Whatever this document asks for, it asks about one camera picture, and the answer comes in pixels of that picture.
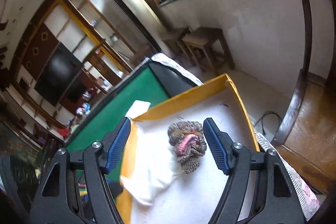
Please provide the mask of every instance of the blue gripper pad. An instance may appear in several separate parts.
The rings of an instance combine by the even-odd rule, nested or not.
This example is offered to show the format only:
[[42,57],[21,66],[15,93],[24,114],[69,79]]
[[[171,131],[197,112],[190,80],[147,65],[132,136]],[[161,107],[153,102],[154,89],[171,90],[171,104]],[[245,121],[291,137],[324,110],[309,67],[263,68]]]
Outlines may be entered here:
[[[229,157],[227,149],[229,149],[232,154],[230,146],[233,142],[231,138],[228,136],[227,133],[221,132],[219,130],[212,118],[207,118],[204,120],[203,133],[218,169],[222,170],[225,175],[230,175],[231,167],[228,160]],[[226,141],[227,144],[223,144],[220,139]]]
[[103,161],[101,162],[103,166],[100,165],[104,174],[109,174],[117,167],[130,132],[131,121],[128,118],[123,118],[115,130],[108,133],[110,136],[104,144],[105,155],[103,156]]

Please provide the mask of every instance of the red object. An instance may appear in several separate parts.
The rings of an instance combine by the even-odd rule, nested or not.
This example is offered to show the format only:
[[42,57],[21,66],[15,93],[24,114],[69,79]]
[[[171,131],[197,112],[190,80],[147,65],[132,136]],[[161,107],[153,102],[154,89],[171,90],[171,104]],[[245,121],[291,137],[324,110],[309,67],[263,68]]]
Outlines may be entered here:
[[70,135],[70,131],[67,128],[57,129],[57,133],[60,134],[63,138],[66,138]]

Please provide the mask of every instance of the striped fabric trim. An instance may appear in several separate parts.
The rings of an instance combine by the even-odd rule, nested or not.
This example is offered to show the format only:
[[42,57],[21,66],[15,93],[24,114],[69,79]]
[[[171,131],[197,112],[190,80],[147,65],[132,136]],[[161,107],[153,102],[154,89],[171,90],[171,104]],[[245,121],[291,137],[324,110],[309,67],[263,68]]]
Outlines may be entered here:
[[[270,142],[261,133],[259,133],[257,131],[254,131],[254,133],[255,133],[255,136],[257,138],[258,143],[260,144],[260,146],[263,148],[264,151],[267,151],[270,148],[273,148],[274,150],[276,150],[273,147],[273,145],[271,145]],[[297,196],[298,196],[299,201],[300,201],[300,205],[301,205],[303,214],[304,214],[306,220],[309,220],[310,217],[311,217],[311,213],[310,213],[310,210],[309,210],[309,207],[308,207],[305,195],[304,195],[304,191],[301,189],[301,186],[298,185],[298,183],[295,180],[295,177],[298,177],[299,174],[296,173],[294,168],[292,168],[281,156],[280,156],[280,158],[281,158],[284,166],[286,167],[286,170],[289,174],[289,177],[291,178],[291,180],[293,182],[295,191],[296,191]]]

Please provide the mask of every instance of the green table surface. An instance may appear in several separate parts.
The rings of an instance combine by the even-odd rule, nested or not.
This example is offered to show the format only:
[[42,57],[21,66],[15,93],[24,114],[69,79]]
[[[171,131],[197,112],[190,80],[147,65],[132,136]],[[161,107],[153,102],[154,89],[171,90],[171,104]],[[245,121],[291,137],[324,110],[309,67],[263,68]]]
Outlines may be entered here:
[[[115,98],[113,98],[67,146],[69,151],[85,149],[91,143],[100,141],[104,135],[114,130],[135,100],[147,101],[151,107],[169,99],[152,70],[147,67]],[[106,178],[119,181],[122,157],[118,166]]]

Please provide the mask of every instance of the gray knitted sock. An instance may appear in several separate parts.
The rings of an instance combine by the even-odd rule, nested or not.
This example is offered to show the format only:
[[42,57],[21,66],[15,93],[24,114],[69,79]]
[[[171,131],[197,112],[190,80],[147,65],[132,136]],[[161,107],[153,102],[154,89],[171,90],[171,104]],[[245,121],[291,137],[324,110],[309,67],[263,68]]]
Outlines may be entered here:
[[190,121],[172,123],[168,127],[168,136],[182,171],[186,174],[195,171],[200,165],[198,158],[207,150],[202,125]]

